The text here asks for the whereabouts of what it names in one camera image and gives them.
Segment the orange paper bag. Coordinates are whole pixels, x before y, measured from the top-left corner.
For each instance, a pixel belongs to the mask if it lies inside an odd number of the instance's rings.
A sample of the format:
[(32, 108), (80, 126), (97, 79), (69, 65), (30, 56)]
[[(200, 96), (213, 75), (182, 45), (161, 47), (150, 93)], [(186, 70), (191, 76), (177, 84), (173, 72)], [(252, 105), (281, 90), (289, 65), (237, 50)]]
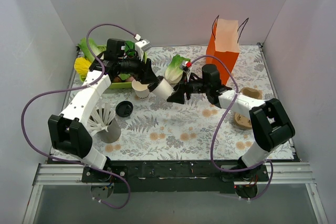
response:
[(217, 16), (212, 24), (212, 34), (206, 49), (206, 54), (211, 57), (206, 58), (206, 63), (216, 65), (222, 84), (228, 82), (229, 74), (238, 59), (239, 40), (248, 21), (246, 18), (239, 24), (237, 20), (226, 20)]

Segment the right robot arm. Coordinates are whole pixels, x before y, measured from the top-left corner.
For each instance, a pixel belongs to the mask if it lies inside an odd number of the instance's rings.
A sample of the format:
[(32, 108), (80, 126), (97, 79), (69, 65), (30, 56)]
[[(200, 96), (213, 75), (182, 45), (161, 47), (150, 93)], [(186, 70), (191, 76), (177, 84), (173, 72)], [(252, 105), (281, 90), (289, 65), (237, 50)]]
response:
[(175, 86), (168, 102), (183, 104), (194, 93), (204, 93), (212, 105), (234, 111), (249, 119), (254, 134), (254, 143), (231, 169), (216, 166), (216, 169), (233, 174), (242, 180), (251, 180), (266, 158), (281, 144), (295, 135), (295, 128), (278, 99), (268, 101), (254, 99), (222, 85), (219, 71), (213, 64), (202, 66), (202, 77), (191, 72), (191, 62), (181, 64), (183, 75)]

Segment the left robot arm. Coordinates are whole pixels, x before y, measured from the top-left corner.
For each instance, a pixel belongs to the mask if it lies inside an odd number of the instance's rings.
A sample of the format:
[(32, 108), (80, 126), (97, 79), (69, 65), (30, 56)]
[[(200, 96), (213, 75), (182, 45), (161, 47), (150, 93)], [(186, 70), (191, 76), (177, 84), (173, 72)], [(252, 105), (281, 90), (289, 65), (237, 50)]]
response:
[(128, 57), (129, 50), (123, 40), (109, 39), (104, 52), (93, 53), (95, 59), (78, 93), (59, 115), (51, 115), (48, 120), (53, 148), (94, 167), (93, 175), (100, 182), (108, 181), (112, 170), (106, 165), (107, 157), (94, 147), (87, 130), (97, 102), (111, 86), (112, 80), (121, 73), (132, 74), (143, 84), (157, 80), (151, 60), (145, 59), (145, 52), (150, 48), (149, 41), (141, 39), (139, 35), (136, 35), (136, 39), (133, 57)]

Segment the brown cardboard cup carrier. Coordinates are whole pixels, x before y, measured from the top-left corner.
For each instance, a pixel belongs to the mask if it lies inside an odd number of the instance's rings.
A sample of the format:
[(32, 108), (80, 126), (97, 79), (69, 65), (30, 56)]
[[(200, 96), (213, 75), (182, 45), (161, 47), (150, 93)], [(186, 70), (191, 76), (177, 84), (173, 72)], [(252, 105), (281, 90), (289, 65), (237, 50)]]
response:
[(254, 88), (249, 88), (249, 87), (243, 87), (241, 89), (241, 94), (248, 96), (250, 98), (262, 100), (263, 99), (263, 93), (260, 90), (254, 89)]

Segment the black plastic cup lid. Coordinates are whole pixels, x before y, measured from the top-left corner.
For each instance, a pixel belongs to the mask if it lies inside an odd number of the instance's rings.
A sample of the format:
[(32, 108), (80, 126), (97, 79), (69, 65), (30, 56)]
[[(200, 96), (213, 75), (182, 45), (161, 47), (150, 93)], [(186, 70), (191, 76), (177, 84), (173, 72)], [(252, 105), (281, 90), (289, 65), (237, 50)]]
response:
[(163, 76), (158, 76), (158, 78), (155, 82), (150, 83), (148, 85), (148, 90), (150, 92), (153, 92), (159, 86), (159, 84), (162, 82), (163, 79), (164, 79)]

